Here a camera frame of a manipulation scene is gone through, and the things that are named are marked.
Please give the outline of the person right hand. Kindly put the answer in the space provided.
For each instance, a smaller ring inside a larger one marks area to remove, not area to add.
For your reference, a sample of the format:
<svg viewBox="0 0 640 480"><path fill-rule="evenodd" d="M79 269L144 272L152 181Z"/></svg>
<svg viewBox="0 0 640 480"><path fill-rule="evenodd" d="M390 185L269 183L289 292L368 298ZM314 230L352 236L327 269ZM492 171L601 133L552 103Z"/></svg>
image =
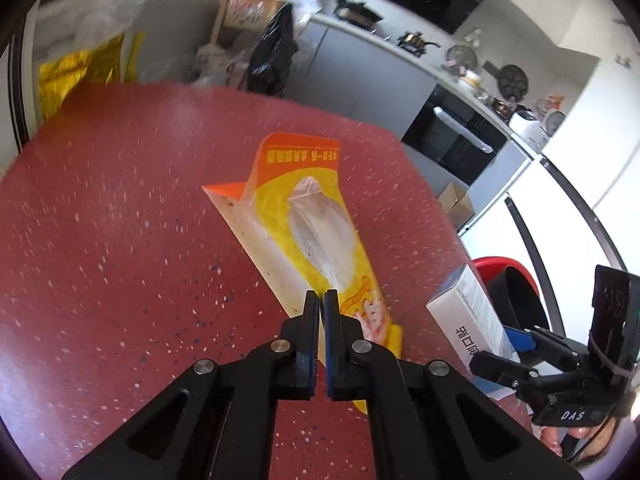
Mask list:
<svg viewBox="0 0 640 480"><path fill-rule="evenodd" d="M602 454L615 434L618 422L609 419L597 427L568 428L534 427L534 435L555 455L562 457L563 442L567 441L567 457L574 458L576 463L591 460Z"/></svg>

